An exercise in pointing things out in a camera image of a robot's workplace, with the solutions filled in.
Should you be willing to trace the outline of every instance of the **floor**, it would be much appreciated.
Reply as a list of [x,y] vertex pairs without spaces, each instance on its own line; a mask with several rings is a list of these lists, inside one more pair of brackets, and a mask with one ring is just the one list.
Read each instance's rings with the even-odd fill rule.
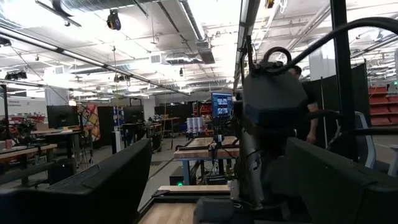
[[[389,149],[390,144],[398,144],[397,136],[378,136],[373,138],[377,152],[377,159],[390,163],[392,161],[393,152]],[[187,140],[184,137],[178,137],[174,139],[174,147],[176,145],[185,145]],[[150,198],[151,195],[162,185],[169,185],[169,176],[176,170],[182,163],[173,161],[174,149],[170,150],[171,139],[164,139],[162,142],[162,151],[152,155],[152,163],[149,171],[149,180],[146,185],[144,194],[140,202],[139,208],[141,208]],[[97,163],[103,159],[108,158],[112,155],[111,147],[102,147],[101,149],[95,150],[94,162]],[[211,169],[211,163],[205,164],[207,169]],[[46,179],[46,173],[39,173],[29,177],[30,180]],[[20,185],[20,180],[4,184],[0,186],[0,189],[10,189]],[[40,188],[46,188],[48,185],[40,185]]]

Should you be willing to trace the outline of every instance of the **concrete floor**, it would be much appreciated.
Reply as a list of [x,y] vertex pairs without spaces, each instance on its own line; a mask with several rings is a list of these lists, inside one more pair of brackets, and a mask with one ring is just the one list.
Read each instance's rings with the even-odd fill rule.
[[[398,136],[378,136],[373,138],[377,152],[377,160],[391,163],[393,157],[393,151],[389,149],[390,144],[398,144]],[[174,139],[174,147],[176,145],[185,145],[187,140],[184,137],[178,137]],[[149,171],[149,180],[147,182],[144,194],[140,202],[140,208],[150,199],[151,195],[162,185],[169,185],[169,176],[174,170],[181,166],[182,163],[173,161],[174,149],[170,150],[171,139],[164,139],[162,142],[162,151],[152,155],[152,164]],[[112,155],[111,147],[102,147],[101,149],[95,150],[94,162],[97,163],[103,159],[108,158]],[[205,164],[207,169],[211,169],[211,163]],[[87,166],[82,165],[80,168],[84,170]],[[42,172],[29,177],[30,180],[46,179],[46,172]],[[0,186],[0,189],[10,189],[20,185],[20,180],[4,184]],[[40,185],[40,188],[46,188],[48,185]]]

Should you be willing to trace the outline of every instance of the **ceiling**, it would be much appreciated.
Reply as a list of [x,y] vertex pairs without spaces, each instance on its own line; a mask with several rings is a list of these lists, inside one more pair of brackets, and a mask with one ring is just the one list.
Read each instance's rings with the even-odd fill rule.
[[[52,6],[50,0],[40,2]],[[205,42],[211,44],[210,54],[214,57],[214,63],[178,65],[171,65],[165,60],[167,57],[181,57],[179,53],[183,53],[184,57],[205,61],[183,6],[178,0],[139,2],[149,16],[137,6],[117,8],[122,25],[120,31],[111,30],[106,25],[109,9],[81,10],[70,17],[81,27],[73,24],[65,26],[61,17],[40,7],[34,0],[0,1],[0,25],[185,93],[231,88],[241,0],[206,0],[206,3],[201,0],[188,1],[198,28],[208,37]],[[266,1],[261,1],[252,32],[258,60],[262,59],[268,49],[276,46],[290,47],[292,56],[295,57],[313,41],[331,31],[330,15],[320,13],[328,8],[329,0],[282,0],[282,6],[279,6],[279,2],[275,1],[273,8],[266,9]],[[398,2],[393,0],[346,0],[346,3],[348,21],[369,16],[398,17]],[[312,22],[319,15],[322,20],[309,32],[302,34],[308,22]],[[351,51],[363,50],[375,44],[374,39],[378,34],[377,29],[370,27],[349,31]],[[389,33],[382,34],[383,38],[391,36]],[[366,58],[368,67],[373,69],[372,75],[383,77],[386,71],[375,68],[393,57],[396,46],[397,42],[393,42],[382,49],[353,58],[351,63],[360,63]],[[156,56],[160,58],[160,62],[151,61],[151,57]],[[23,80],[24,82],[90,91],[84,94],[83,91],[76,91],[74,95],[81,99],[108,99],[114,97],[108,95],[112,93],[134,97],[171,93],[170,90],[156,88],[133,78],[130,82],[116,83],[115,72],[98,70],[98,67],[85,62],[17,40],[12,41],[12,47],[0,48],[0,59],[0,78],[4,78],[10,70],[26,70],[28,79]],[[282,58],[275,54],[272,59]],[[304,68],[303,74],[307,76],[308,59],[304,59],[299,65]],[[43,91],[30,89],[33,90],[28,91],[28,96],[43,96]]]

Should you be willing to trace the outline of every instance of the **person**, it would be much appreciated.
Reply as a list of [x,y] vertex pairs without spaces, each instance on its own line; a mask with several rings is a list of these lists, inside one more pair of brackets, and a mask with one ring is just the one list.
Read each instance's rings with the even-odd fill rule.
[[[289,69],[289,72],[299,79],[302,69],[299,66],[294,65],[291,69]],[[302,86],[308,98],[307,107],[305,110],[307,113],[310,111],[316,111],[318,109],[318,105],[315,93],[306,84],[303,83]],[[317,126],[318,119],[312,119],[310,122],[298,125],[296,127],[297,137],[303,141],[314,144],[317,140]]]

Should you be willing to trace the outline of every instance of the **colorful poster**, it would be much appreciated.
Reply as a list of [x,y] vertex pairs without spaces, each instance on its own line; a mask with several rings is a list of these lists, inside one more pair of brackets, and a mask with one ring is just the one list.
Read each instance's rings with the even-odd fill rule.
[[88,134],[88,129],[91,128],[91,137],[93,138],[93,141],[99,140],[101,134],[97,105],[78,105],[78,111],[82,114],[83,126],[86,130],[85,136]]

